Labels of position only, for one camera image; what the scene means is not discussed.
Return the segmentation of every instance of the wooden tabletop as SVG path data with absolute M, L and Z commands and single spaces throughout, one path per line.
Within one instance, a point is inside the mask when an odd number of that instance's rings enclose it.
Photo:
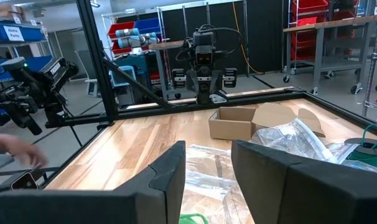
M 149 45 L 149 49 L 150 50 L 163 50 L 163 49 L 181 47 L 182 45 L 183 45 L 183 40 L 179 40 L 179 41 L 173 41 L 173 42 L 151 44 Z
M 296 113 L 299 108 L 315 113 L 325 132 L 325 142 L 343 142 L 348 138 L 360 138 L 363 134 L 362 128 L 305 99 L 277 103 L 289 106 Z M 178 140 L 186 141 L 187 148 L 196 144 L 231 149 L 231 141 L 212 139 L 209 135 L 208 119 L 214 112 L 191 111 L 117 121 L 104 130 L 46 189 L 114 189 L 143 170 Z M 370 133 L 366 137 L 377 139 Z M 204 163 L 202 169 L 208 174 L 223 178 L 232 174 L 231 166 L 217 172 L 215 162 Z M 226 223 L 226 217 L 241 214 L 239 219 L 227 223 L 254 223 L 248 212 L 239 212 L 242 208 L 246 209 L 239 188 L 235 187 L 231 192 L 221 201 L 185 190 L 182 213 L 207 215 L 213 212 L 213 215 L 209 215 L 210 223 Z
M 303 30 L 311 30 L 311 29 L 351 26 L 351 25 L 364 24 L 366 22 L 373 22 L 373 21 L 377 21 L 377 16 L 365 16 L 365 17 L 357 17 L 353 19 L 342 19 L 339 21 L 318 22 L 316 24 L 309 24 L 305 26 L 290 27 L 290 28 L 283 29 L 282 31 L 295 32 L 295 31 L 303 31 Z

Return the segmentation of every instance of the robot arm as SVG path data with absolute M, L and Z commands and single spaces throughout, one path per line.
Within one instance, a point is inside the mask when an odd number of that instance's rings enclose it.
M 24 57 L 1 64 L 5 72 L 21 82 L 0 92 L 0 126 L 10 119 L 20 128 L 29 128 L 34 135 L 42 132 L 30 114 L 45 109 L 49 121 L 59 121 L 67 116 L 64 111 L 65 98 L 59 93 L 68 78 L 78 73 L 78 67 L 64 58 L 53 59 L 41 71 L 33 72 Z

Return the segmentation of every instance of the black partition wall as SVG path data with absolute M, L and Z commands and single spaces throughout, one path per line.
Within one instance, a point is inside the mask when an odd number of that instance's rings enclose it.
M 247 23 L 248 23 L 248 48 L 249 62 L 259 72 L 270 72 L 282 70 L 284 57 L 284 39 L 282 29 L 285 26 L 283 21 L 287 14 L 283 11 L 283 4 L 287 0 L 253 1 L 247 0 Z M 233 3 L 210 4 L 210 22 L 215 27 L 228 27 L 236 29 L 236 22 L 233 11 Z M 240 32 L 244 37 L 244 4 L 243 1 L 236 1 L 235 8 L 238 18 Z M 188 35 L 192 36 L 196 28 L 207 24 L 207 7 L 188 7 L 185 9 Z M 140 19 L 158 17 L 157 13 L 139 15 Z M 164 19 L 165 37 L 169 42 L 184 40 L 186 37 L 185 22 L 182 9 L 162 11 Z M 118 22 L 136 21 L 136 16 L 122 17 Z M 218 50 L 230 50 L 236 46 L 237 37 L 231 32 L 220 32 L 217 42 Z M 168 50 L 170 69 L 189 68 L 185 62 L 177 62 L 175 56 L 180 49 Z M 241 49 L 227 58 L 216 61 L 216 68 L 235 67 L 239 74 L 245 74 L 247 64 Z
M 283 0 L 247 1 L 249 62 L 260 72 L 282 70 Z

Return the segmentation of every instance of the plastic bag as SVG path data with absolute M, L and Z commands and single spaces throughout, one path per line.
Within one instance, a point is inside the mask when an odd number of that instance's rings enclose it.
M 318 137 L 298 118 L 288 124 L 257 130 L 249 141 L 297 156 L 337 162 Z
M 362 161 L 351 161 L 351 160 L 345 160 L 342 162 L 342 165 L 352 167 L 355 169 L 361 169 L 361 170 L 367 170 L 371 172 L 377 173 L 377 167 L 371 166 L 365 162 Z
M 187 148 L 181 214 L 200 213 L 209 223 L 217 224 L 245 224 L 251 218 L 230 152 L 198 145 Z
M 191 190 L 217 200 L 225 199 L 237 181 L 186 170 L 185 190 Z
M 341 164 L 360 144 L 347 143 L 331 143 L 327 145 L 328 150 L 337 160 L 337 164 Z

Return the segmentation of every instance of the open cardboard box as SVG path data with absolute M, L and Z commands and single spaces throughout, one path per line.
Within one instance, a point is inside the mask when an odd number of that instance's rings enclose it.
M 319 119 L 307 109 L 299 109 L 298 115 L 287 106 L 264 103 L 259 108 L 221 107 L 210 117 L 211 138 L 248 141 L 257 129 L 287 124 L 299 118 L 313 133 L 324 138 Z

